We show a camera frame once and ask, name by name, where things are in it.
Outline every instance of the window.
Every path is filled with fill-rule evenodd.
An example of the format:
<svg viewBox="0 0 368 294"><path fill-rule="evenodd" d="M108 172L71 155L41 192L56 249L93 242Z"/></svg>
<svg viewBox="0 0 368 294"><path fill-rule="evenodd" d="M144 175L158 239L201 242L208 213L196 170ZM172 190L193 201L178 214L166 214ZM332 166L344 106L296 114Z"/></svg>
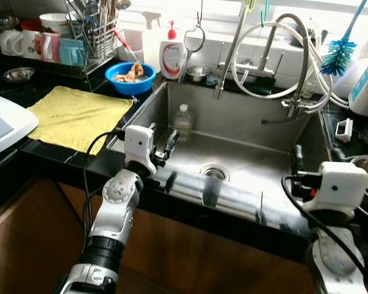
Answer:
<svg viewBox="0 0 368 294"><path fill-rule="evenodd" d="M270 8L267 20L273 20L285 12L298 15L307 26L314 24L329 32L326 43L342 37L350 23L356 7L361 0L269 0ZM204 0L202 27L208 37L215 34L233 35L236 31L240 0ZM178 28L186 29L196 24L196 12L201 10L201 0L132 0L132 6L121 14L125 28L144 30L144 10L161 12L161 26L168 28L168 20L175 20ZM255 9L247 19L244 30L260 22L260 13L264 10L264 0L258 0ZM267 38L269 29L254 32L254 38ZM284 32L278 31L280 38L290 39ZM368 39L368 1L351 33L351 40L360 44Z"/></svg>

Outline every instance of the red bottle cap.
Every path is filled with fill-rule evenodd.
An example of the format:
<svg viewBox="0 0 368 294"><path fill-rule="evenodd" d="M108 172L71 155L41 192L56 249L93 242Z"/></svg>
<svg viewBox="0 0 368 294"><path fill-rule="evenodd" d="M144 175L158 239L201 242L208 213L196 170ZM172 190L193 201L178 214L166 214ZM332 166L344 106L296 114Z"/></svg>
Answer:
<svg viewBox="0 0 368 294"><path fill-rule="evenodd" d="M171 29L167 33L167 38L169 40L176 39L177 34L176 34L176 31L173 29L174 20L171 20L169 23L171 24Z"/></svg>

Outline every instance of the kitchen faucet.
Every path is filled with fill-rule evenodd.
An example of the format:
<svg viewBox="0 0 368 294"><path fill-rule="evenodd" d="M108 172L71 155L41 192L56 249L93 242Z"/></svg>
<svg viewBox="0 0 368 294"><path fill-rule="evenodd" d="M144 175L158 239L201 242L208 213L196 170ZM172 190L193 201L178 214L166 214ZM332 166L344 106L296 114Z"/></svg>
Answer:
<svg viewBox="0 0 368 294"><path fill-rule="evenodd" d="M299 78L299 83L297 84L297 89L293 93L292 97L289 101L282 101L282 107L289 108L288 110L288 117L289 118L295 118L299 116L301 108L300 108L300 102L301 102L301 90L305 82L305 77L307 75L308 71L308 61L309 61L309 35L308 31L306 30L303 22L298 18L296 15L292 13L285 13L278 17L275 22L279 23L284 18L291 18L293 19L298 28L300 29L300 33L302 35L303 39L303 49L304 49L304 60L302 62L302 68L301 68L301 74ZM273 26L269 35L269 38L266 43L266 47L264 48L258 70L264 70L267 60L269 58L269 52L271 48L272 41L274 39L275 31L277 30L276 26Z"/></svg>
<svg viewBox="0 0 368 294"><path fill-rule="evenodd" d="M228 68L230 66L231 60L232 60L232 56L233 56L233 52L234 49L237 46L237 41L241 35L241 32L243 30L243 26L245 23L245 20L247 18L248 15L248 10L251 7L252 1L246 0L243 1L242 5L241 5L241 10L240 10L240 14L239 14L239 24L237 25L237 29L236 29L236 33L234 34L233 37L233 42L232 45L229 49L229 53L228 56L226 57L225 60L225 64L222 70L222 76L220 77L220 79L218 80L218 84L215 87L215 91L214 91L214 95L213 97L215 99L220 99L222 96L222 92L223 92L223 85L225 84L225 78L226 78L226 74L228 73Z"/></svg>

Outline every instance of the white mug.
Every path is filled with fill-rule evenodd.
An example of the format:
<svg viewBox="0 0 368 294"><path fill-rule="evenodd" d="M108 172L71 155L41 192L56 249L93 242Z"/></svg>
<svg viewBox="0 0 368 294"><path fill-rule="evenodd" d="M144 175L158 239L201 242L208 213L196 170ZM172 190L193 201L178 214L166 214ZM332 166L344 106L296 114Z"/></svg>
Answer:
<svg viewBox="0 0 368 294"><path fill-rule="evenodd" d="M41 59L42 34L37 31L23 30L21 41L22 56L31 59Z"/></svg>
<svg viewBox="0 0 368 294"><path fill-rule="evenodd" d="M0 35L0 48L1 53L4 55L22 55L21 50L21 40L23 38L23 34L20 31L11 30L4 31Z"/></svg>

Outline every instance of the pipe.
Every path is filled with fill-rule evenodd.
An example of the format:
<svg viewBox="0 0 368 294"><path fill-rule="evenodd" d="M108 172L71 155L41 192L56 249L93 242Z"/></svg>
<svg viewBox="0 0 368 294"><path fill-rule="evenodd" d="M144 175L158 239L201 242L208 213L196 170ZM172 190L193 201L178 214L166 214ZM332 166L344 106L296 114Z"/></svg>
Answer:
<svg viewBox="0 0 368 294"><path fill-rule="evenodd" d="M276 23L274 21L268 21L264 24L265 26L268 27L278 27L278 28L282 28L285 31L289 32L290 34L292 34L292 36L297 39L297 41L299 43L301 43L303 45L303 40L302 40L302 36L300 36L300 34L294 30L293 28L289 27L288 25L282 24L282 23ZM249 30L247 30L245 33L242 34L238 44L240 45L244 38L246 38L251 32L253 32L255 29L260 28L260 24L257 24L253 27L251 27ZM237 72L236 72L236 62L237 62L237 55L236 53L238 52L238 49L240 48L240 46L236 46L235 52L234 52L234 58L232 60L232 64L231 64L231 70L232 70L232 76L234 81L237 83L238 87L245 93L247 93L250 96L253 96L255 98L260 98L260 99L278 99L278 98L282 98L283 96L292 93L293 91L295 91L297 89L297 85L294 85L292 87L290 87L290 89L284 90L280 93L276 93L276 94L271 94L271 95L258 95L255 94L251 91L249 91L247 88L245 88L241 83L240 80L238 79L237 76ZM322 59L321 56L319 55L319 52L317 50L317 48L320 47L320 44L317 42L316 43L316 47L309 42L309 49L310 49L310 60L311 60L311 67L309 70L309 74L311 74L313 72L313 70L315 70L315 72L319 71L319 67L317 66L316 62L322 63ZM320 74L316 74L316 78L318 80L319 85L321 86L322 91L324 92L325 96L323 96L315 105L311 106L311 107L307 107L306 112L310 111L311 113L315 113L318 112L321 107L323 107L326 103L325 100L328 101L330 100L331 102L333 102L334 104L342 107L342 108L348 108L348 106L346 106L345 104L341 103L340 101L343 101L341 98L339 98L338 96L336 96L333 92L332 92L332 84L331 84L331 79L329 77L329 84L326 82L326 80L323 78L322 75Z"/></svg>
<svg viewBox="0 0 368 294"><path fill-rule="evenodd" d="M234 49L236 48L237 40L239 39L241 32L243 30L245 19L247 18L247 9L248 9L248 1L243 0L243 3L241 5L240 16L239 16L239 24L237 25L237 29L236 29L236 32L234 33L232 45L229 49L229 53L225 60L225 65L222 70L222 76L220 77L220 80L218 81L218 84L215 87L215 92L213 95L214 99L220 99L222 96L223 85L225 84L225 78L226 78L226 74L228 73L228 68L232 60L233 52L234 52Z"/></svg>
<svg viewBox="0 0 368 294"><path fill-rule="evenodd" d="M301 36L302 36L302 39L303 39L304 59L303 59L303 62L302 62L302 68L301 68L301 74L300 74L299 82L297 84L297 90L296 90L295 94L293 95L292 101L291 101L292 103L297 103L300 100L301 89L304 85L305 78L307 76L307 71L308 71L309 36L308 36L307 28L305 27L305 25L303 24L303 22L301 21L301 19L297 15L295 15L293 13L284 13L283 15L278 17L275 22L279 23L284 18L291 18L296 22L298 28L300 29L300 33L301 33ZM273 26L272 29L271 29L269 38L268 38L267 43L266 43L266 47L263 51L263 55L262 55L260 65L258 67L258 69L260 69L260 70L263 70L264 67L266 66L267 57L269 55L271 45L272 45L272 42L274 40L274 35L275 35L276 30L277 30L276 26Z"/></svg>

